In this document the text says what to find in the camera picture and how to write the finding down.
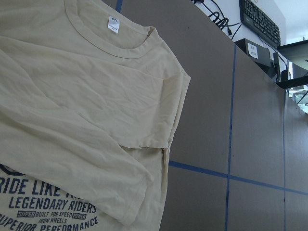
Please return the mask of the black power adapter box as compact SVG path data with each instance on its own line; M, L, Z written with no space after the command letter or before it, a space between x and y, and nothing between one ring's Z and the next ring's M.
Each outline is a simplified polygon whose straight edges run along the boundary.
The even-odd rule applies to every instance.
M235 44L265 73L276 73L268 48L264 48L246 38L236 41Z

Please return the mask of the beige long-sleeve printed shirt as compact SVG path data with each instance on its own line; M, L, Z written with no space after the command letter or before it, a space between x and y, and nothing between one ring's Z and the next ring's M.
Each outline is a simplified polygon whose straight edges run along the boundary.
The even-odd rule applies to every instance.
M1 230L159 230L190 80L101 0L1 1Z

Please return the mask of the black keyboard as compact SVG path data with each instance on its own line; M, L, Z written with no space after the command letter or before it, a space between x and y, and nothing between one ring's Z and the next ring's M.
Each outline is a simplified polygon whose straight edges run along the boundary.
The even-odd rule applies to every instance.
M281 45L279 27L251 0L239 0L241 22L269 45L277 48Z

